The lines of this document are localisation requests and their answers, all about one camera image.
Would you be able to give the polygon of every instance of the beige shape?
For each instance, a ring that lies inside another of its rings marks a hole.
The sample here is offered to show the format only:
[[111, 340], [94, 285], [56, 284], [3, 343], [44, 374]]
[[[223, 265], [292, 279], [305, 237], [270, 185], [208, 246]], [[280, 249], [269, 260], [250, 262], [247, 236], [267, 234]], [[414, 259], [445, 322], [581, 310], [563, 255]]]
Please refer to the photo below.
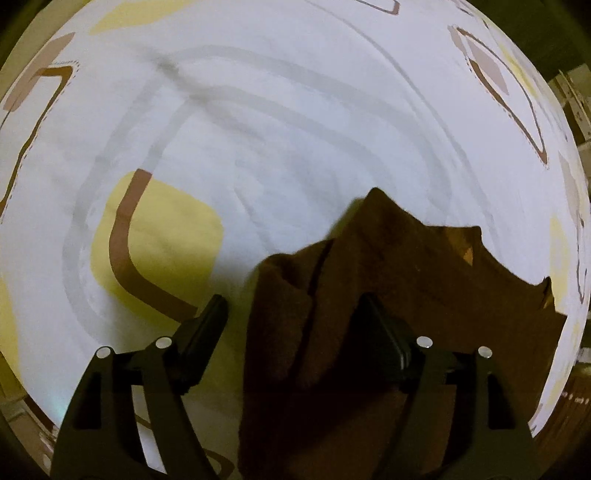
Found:
[[152, 178], [131, 219], [129, 253], [146, 280], [197, 305], [222, 239], [215, 210]]
[[[136, 173], [124, 176], [107, 200], [95, 232], [90, 267], [96, 281], [127, 308], [153, 322], [170, 317], [130, 293], [117, 281], [109, 256], [116, 215]], [[189, 194], [150, 179], [132, 213], [128, 249], [133, 266], [156, 288], [198, 305], [222, 244], [216, 212]]]
[[20, 379], [17, 320], [12, 309], [8, 287], [2, 277], [0, 277], [0, 352]]
[[124, 27], [148, 25], [192, 4], [195, 0], [141, 0], [123, 2], [92, 27], [90, 35]]
[[38, 82], [41, 74], [57, 58], [61, 51], [66, 48], [72, 38], [74, 38], [74, 32], [54, 38], [41, 49], [7, 96], [4, 102], [5, 111], [14, 112], [22, 105], [23, 101], [25, 101], [28, 94]]
[[559, 313], [568, 311], [570, 248], [564, 228], [556, 215], [550, 219], [550, 278], [554, 306]]
[[471, 38], [468, 38], [468, 45], [470, 45], [470, 50], [472, 51], [472, 55], [474, 55], [474, 60], [476, 60], [476, 63], [480, 66], [482, 71], [486, 73], [493, 82], [495, 82], [497, 87], [499, 87], [506, 95], [509, 95], [509, 89], [507, 88], [507, 83], [503, 78], [501, 69], [493, 60], [493, 58], [484, 50], [482, 50]]

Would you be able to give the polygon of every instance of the brown cloth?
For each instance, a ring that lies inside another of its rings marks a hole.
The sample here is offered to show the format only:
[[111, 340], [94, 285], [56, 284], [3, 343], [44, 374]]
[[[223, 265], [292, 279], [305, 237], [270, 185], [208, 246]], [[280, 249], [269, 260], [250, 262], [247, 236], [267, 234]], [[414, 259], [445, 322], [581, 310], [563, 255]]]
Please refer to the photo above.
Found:
[[[336, 239], [260, 265], [246, 340], [245, 479], [371, 477], [406, 396], [372, 375], [348, 335], [368, 291], [439, 348], [490, 347], [518, 408], [534, 414], [565, 321], [550, 279], [520, 280], [484, 248], [478, 227], [425, 226], [373, 189]], [[434, 406], [443, 415], [426, 471], [443, 458], [453, 391]]]

